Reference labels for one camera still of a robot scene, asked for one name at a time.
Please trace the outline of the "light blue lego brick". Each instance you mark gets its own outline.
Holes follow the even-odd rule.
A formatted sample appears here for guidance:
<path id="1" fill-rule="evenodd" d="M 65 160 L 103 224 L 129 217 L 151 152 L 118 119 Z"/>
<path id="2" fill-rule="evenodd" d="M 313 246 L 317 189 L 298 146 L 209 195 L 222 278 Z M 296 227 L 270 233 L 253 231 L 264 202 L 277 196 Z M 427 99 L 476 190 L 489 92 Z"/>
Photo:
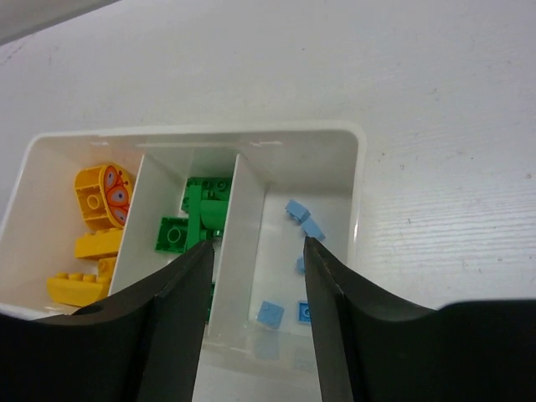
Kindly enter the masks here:
<path id="1" fill-rule="evenodd" d="M 284 315 L 285 309 L 269 301 L 263 301 L 260 305 L 256 321 L 265 327 L 277 330 Z"/>
<path id="2" fill-rule="evenodd" d="M 317 239 L 318 241 L 324 241 L 326 238 L 317 222 L 311 216 L 301 223 L 301 229 L 306 236 Z"/>
<path id="3" fill-rule="evenodd" d="M 296 270 L 298 271 L 299 274 L 301 275 L 304 275 L 305 274 L 305 261 L 304 261 L 304 256 L 300 256 L 297 260 L 296 260 Z"/>
<path id="4" fill-rule="evenodd" d="M 311 324 L 311 315 L 309 311 L 309 304 L 307 301 L 297 302 L 297 321 L 302 325 Z"/>
<path id="5" fill-rule="evenodd" d="M 294 199 L 290 199 L 285 207 L 286 213 L 299 224 L 310 218 L 310 211 Z"/>

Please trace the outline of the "green yellow lego stack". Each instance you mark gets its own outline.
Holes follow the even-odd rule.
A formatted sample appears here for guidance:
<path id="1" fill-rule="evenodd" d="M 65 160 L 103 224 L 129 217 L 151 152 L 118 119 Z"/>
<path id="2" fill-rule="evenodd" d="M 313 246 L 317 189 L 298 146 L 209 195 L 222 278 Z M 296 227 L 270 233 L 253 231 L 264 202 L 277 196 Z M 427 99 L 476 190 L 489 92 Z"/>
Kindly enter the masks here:
<path id="1" fill-rule="evenodd" d="M 60 272 L 47 279 L 50 298 L 57 303 L 85 307 L 108 296 L 111 278 L 94 274 Z"/>

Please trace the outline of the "small green lego brick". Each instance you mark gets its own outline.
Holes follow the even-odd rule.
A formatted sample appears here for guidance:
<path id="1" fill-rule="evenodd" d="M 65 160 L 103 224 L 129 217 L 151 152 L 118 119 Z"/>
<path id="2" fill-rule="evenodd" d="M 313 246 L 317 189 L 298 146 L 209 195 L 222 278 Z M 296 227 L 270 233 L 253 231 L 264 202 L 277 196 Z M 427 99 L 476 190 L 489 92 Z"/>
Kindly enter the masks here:
<path id="1" fill-rule="evenodd" d="M 187 218 L 164 216 L 160 222 L 155 251 L 182 254 L 186 250 L 187 238 Z"/>

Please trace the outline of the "yellow curved lego brick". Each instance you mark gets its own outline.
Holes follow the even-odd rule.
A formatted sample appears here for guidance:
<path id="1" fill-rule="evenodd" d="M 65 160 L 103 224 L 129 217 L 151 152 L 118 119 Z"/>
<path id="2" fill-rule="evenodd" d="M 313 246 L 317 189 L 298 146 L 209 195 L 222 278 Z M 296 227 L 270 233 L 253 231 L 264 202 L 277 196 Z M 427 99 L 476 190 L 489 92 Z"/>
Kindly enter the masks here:
<path id="1" fill-rule="evenodd" d="M 107 163 L 88 167 L 75 177 L 75 196 L 90 230 L 123 229 L 131 205 L 133 180 L 129 172 Z"/>

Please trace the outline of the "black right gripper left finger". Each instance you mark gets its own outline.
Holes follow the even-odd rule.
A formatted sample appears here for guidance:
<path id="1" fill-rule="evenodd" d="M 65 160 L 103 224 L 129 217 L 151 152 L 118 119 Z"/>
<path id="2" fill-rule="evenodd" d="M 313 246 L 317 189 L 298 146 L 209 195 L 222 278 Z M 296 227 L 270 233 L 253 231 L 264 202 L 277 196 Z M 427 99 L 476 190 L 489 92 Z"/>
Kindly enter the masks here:
<path id="1" fill-rule="evenodd" d="M 2 400 L 190 401 L 213 268 L 203 241 L 73 314 L 2 315 Z"/>

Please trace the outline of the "white three-compartment plastic container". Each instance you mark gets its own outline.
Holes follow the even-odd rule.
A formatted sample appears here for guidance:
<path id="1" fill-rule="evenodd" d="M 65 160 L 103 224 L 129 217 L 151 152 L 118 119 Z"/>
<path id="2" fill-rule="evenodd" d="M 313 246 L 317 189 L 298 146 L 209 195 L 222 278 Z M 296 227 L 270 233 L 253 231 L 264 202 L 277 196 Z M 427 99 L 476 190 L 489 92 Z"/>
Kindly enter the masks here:
<path id="1" fill-rule="evenodd" d="M 77 260 L 87 232 L 75 175 L 115 162 L 135 177 L 133 203 L 111 292 L 163 268 L 155 251 L 164 216 L 181 216 L 190 177 L 230 177 L 225 234 L 215 245 L 213 315 L 202 363 L 310 386 L 317 379 L 311 329 L 297 321 L 307 297 L 296 270 L 304 233 L 285 211 L 294 199 L 312 214 L 327 248 L 356 259 L 366 141 L 340 122 L 234 126 L 143 126 L 48 133 L 28 146 L 1 226 L 1 309 L 27 319 L 70 314 L 53 302 L 47 279 L 93 272 Z M 263 301 L 285 309 L 275 330 L 256 321 Z"/>

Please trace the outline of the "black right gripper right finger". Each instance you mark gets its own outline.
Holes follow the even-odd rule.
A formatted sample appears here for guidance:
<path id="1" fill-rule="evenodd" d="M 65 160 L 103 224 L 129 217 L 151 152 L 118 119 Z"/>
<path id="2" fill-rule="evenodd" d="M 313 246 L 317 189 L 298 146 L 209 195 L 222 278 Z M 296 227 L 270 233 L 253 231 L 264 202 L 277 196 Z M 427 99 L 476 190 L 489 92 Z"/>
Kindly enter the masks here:
<path id="1" fill-rule="evenodd" d="M 462 301 L 434 310 L 304 244 L 325 401 L 532 401 L 535 303 Z"/>

